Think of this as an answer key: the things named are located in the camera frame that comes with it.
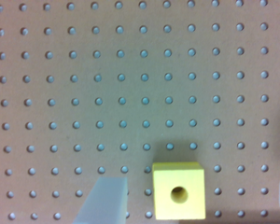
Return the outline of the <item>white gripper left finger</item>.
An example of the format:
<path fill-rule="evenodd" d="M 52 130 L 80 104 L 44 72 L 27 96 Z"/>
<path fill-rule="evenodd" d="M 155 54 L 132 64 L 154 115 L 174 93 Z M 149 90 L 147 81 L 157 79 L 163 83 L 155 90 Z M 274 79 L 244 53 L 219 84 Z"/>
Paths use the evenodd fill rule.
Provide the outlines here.
<path fill-rule="evenodd" d="M 126 177 L 100 177 L 73 224 L 126 224 L 127 203 Z"/>

